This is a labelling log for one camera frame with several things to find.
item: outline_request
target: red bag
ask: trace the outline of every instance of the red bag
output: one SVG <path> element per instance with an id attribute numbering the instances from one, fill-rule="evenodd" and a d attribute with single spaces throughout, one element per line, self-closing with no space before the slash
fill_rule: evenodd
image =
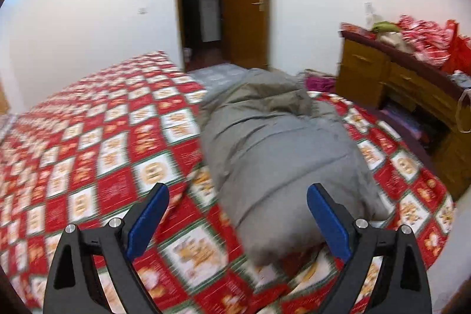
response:
<path id="1" fill-rule="evenodd" d="M 416 59 L 438 68 L 449 60 L 450 47 L 458 32 L 456 21 L 450 19 L 441 28 L 436 22 L 401 15 L 397 24 L 402 28 L 402 38 L 413 45 Z"/>
<path id="2" fill-rule="evenodd" d="M 457 36 L 449 51 L 450 59 L 443 65 L 442 70 L 452 74 L 458 69 L 471 76 L 471 38 Z"/>

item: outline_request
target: wooden dresser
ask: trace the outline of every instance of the wooden dresser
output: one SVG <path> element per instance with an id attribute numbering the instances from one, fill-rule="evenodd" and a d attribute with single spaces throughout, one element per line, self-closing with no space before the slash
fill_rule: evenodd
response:
<path id="1" fill-rule="evenodd" d="M 342 31 L 345 38 L 336 92 L 359 105 L 380 108 L 388 94 L 418 105 L 447 127 L 430 153 L 437 176 L 457 200 L 471 184 L 471 133 L 460 133 L 455 112 L 462 89 L 437 69 L 381 42 Z M 469 99 L 461 122 L 471 127 Z"/>

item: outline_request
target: open door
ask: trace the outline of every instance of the open door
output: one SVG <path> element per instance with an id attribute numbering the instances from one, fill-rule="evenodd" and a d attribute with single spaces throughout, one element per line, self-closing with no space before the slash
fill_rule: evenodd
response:
<path id="1" fill-rule="evenodd" d="M 246 68 L 268 66 L 267 0 L 223 0 L 225 57 Z"/>

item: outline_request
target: gray blanket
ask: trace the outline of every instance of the gray blanket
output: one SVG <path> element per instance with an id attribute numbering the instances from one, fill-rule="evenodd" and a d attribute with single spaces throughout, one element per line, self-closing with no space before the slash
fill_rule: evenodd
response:
<path id="1" fill-rule="evenodd" d="M 199 124 L 218 202 L 256 265 L 323 242 L 306 202 L 315 182 L 355 218 L 388 216 L 334 108 L 294 78 L 250 70 L 208 93 Z"/>

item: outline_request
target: red bedsheet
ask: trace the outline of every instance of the red bedsheet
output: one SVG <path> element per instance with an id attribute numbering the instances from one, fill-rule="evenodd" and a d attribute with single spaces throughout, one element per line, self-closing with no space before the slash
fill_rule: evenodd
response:
<path id="1" fill-rule="evenodd" d="M 319 306 L 341 263 L 326 247 L 254 267 L 215 200 L 195 122 L 205 91 L 163 52 L 142 55 L 77 82 L 22 115 L 0 150 L 0 260 L 19 296 L 40 311 L 63 228 L 122 217 L 156 182 L 170 207 L 134 266 L 166 313 L 304 313 Z M 440 254 L 451 229 L 445 187 L 384 122 L 333 94 L 332 103 L 383 189 L 390 218 L 411 225 L 424 262 Z M 102 259 L 100 280 L 123 312 Z M 374 285 L 377 257 L 355 311 Z"/>

